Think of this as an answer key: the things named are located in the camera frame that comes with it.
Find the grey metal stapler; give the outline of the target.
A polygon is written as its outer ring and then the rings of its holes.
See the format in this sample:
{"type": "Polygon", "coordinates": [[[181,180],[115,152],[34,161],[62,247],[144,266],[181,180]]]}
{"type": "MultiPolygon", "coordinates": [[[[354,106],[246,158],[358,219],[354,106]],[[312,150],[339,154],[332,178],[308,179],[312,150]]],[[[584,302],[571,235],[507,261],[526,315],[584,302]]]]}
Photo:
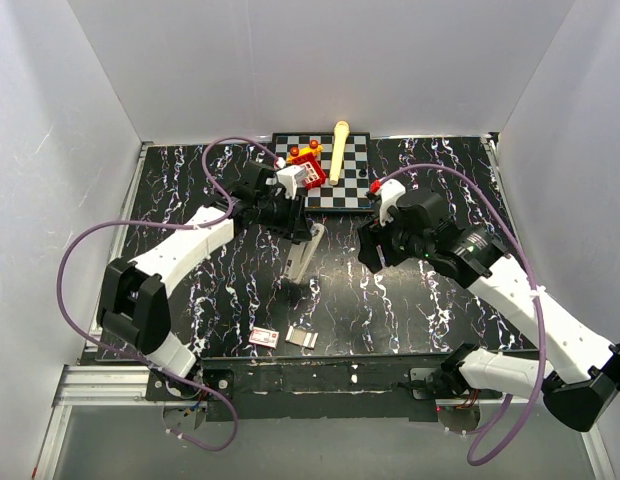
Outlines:
{"type": "Polygon", "coordinates": [[[283,277],[294,284],[300,284],[308,269],[324,234],[325,226],[315,223],[311,229],[311,239],[299,244],[292,244],[284,265],[283,277]]]}

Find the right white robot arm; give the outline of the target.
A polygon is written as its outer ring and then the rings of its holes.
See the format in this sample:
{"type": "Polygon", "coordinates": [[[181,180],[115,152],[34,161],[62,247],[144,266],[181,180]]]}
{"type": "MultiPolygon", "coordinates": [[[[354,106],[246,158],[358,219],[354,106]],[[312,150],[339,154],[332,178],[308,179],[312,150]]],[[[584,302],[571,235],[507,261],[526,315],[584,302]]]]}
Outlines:
{"type": "Polygon", "coordinates": [[[459,398],[473,390],[525,398],[542,372],[547,410],[565,426],[589,431],[620,392],[620,343],[586,327],[542,288],[530,287],[506,247],[481,227],[458,227],[439,194],[389,180],[374,182],[368,196],[375,214],[358,230],[362,264],[377,273],[424,260],[495,308],[546,355],[538,362],[463,344],[410,387],[459,398]]]}

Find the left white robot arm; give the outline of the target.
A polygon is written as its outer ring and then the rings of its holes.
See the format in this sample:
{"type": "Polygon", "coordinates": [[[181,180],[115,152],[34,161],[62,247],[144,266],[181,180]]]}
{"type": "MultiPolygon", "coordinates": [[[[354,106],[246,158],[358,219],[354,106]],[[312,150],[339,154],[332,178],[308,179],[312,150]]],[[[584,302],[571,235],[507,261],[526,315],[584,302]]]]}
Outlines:
{"type": "Polygon", "coordinates": [[[194,354],[171,330],[173,290],[214,251],[253,225],[291,241],[283,275],[300,283],[324,233],[306,216],[306,175],[299,165],[276,170],[250,162],[227,197],[214,194],[183,228],[157,246],[132,260],[117,258],[106,267],[99,325],[151,365],[171,372],[168,387],[178,398],[195,398],[203,377],[193,369],[194,354]]]}

